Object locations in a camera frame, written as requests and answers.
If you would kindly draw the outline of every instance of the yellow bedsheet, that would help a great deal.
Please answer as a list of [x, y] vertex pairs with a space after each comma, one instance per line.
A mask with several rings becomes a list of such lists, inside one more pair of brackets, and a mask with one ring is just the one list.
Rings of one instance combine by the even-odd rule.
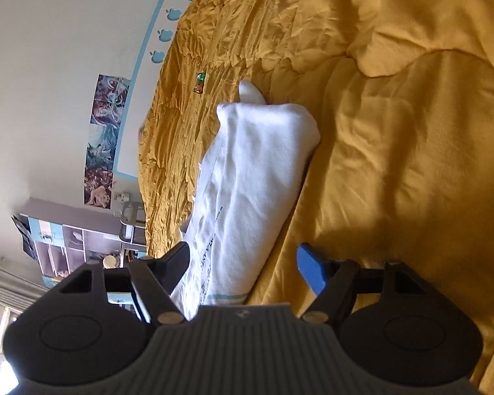
[[404, 261], [478, 324], [473, 382], [494, 393], [494, 0], [194, 0], [140, 145], [149, 254], [178, 241], [216, 104], [243, 78], [322, 135], [250, 302], [311, 302], [301, 242]]

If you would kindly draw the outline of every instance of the poster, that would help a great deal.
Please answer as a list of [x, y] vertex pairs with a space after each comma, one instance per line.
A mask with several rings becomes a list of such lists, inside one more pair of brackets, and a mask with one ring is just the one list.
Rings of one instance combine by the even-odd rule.
[[110, 209], [117, 138], [129, 80], [100, 75], [90, 117], [84, 169], [84, 203]]

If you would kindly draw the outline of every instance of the apple-shaped cutout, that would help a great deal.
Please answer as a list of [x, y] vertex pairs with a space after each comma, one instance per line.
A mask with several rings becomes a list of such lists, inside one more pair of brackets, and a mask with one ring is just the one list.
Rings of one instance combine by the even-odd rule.
[[154, 53], [150, 52], [151, 55], [151, 61], [154, 64], [160, 64], [165, 60], [165, 52], [158, 52], [154, 50]]
[[179, 9], [169, 9], [166, 12], [168, 13], [166, 15], [168, 20], [178, 20], [181, 17], [181, 11]]
[[159, 41], [170, 41], [172, 40], [172, 36], [174, 35], [174, 31], [171, 29], [162, 29], [161, 31], [157, 31], [159, 33]]

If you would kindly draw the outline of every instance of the folded white towel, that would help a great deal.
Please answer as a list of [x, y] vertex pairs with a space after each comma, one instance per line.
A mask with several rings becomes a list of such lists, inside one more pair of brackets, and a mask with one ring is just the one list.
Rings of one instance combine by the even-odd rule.
[[320, 142], [315, 119], [301, 105], [266, 105], [245, 80], [240, 100], [217, 107], [220, 130], [201, 162], [192, 215], [182, 227], [190, 265], [172, 299], [187, 319], [200, 304], [245, 300]]

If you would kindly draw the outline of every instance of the blue stripe on towel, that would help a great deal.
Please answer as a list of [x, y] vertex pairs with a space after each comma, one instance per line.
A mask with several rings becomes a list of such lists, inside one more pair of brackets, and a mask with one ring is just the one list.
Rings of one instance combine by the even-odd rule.
[[207, 296], [207, 300], [236, 300], [236, 299], [246, 299], [248, 294], [249, 293], [238, 294], [238, 295], [211, 294], [211, 295], [208, 295]]

